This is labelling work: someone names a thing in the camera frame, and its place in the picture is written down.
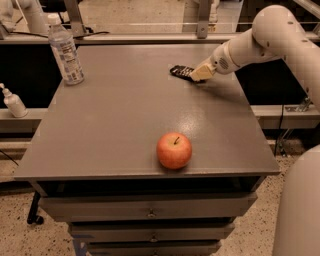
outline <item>pump bottle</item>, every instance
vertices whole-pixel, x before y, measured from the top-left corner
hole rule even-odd
[[[2,88],[2,92],[5,97],[4,104],[6,104],[12,115],[17,118],[26,116],[28,114],[28,110],[20,97],[10,92],[9,89],[4,88],[3,84],[0,84],[0,88]]]

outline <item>bottle cap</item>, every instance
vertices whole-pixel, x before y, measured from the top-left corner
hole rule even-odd
[[[50,25],[59,25],[61,24],[60,17],[57,13],[52,13],[48,15],[48,22]]]
[[[3,89],[2,92],[3,92],[4,97],[9,97],[12,95],[12,93],[7,88]]]

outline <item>red apple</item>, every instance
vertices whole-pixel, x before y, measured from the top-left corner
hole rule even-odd
[[[186,166],[192,155],[189,139],[178,132],[163,135],[157,143],[157,156],[160,163],[168,169]]]

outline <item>drawer handle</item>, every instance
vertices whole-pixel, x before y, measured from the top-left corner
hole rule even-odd
[[[151,239],[150,239],[151,243],[156,243],[158,242],[158,239],[156,238],[156,235],[152,235]]]
[[[149,213],[147,214],[147,217],[148,218],[154,218],[156,217],[157,215],[153,212],[153,209],[150,209]]]

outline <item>drawer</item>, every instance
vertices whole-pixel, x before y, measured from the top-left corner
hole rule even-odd
[[[109,221],[242,216],[253,193],[170,194],[42,198],[39,205],[56,221]]]
[[[203,220],[159,221],[133,224],[70,225],[69,233],[82,242],[160,242],[173,240],[220,240],[233,231],[233,223]]]
[[[88,251],[92,256],[209,256],[220,247],[219,241],[99,243],[88,244]]]

